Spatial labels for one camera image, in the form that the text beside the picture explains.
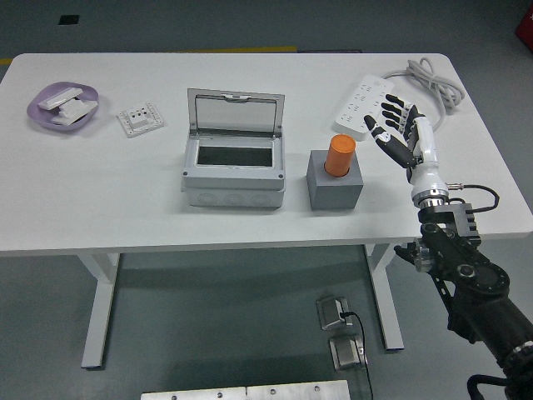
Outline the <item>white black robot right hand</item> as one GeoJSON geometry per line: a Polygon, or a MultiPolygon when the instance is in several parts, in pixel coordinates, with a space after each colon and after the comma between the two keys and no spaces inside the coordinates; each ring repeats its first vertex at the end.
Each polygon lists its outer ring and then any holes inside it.
{"type": "Polygon", "coordinates": [[[439,174],[436,140],[429,119],[416,105],[391,94],[386,95],[381,108],[386,125],[397,130],[402,139],[370,115],[364,117],[364,122],[378,147],[406,170],[414,206],[427,208],[448,203],[449,190],[439,174]]]}

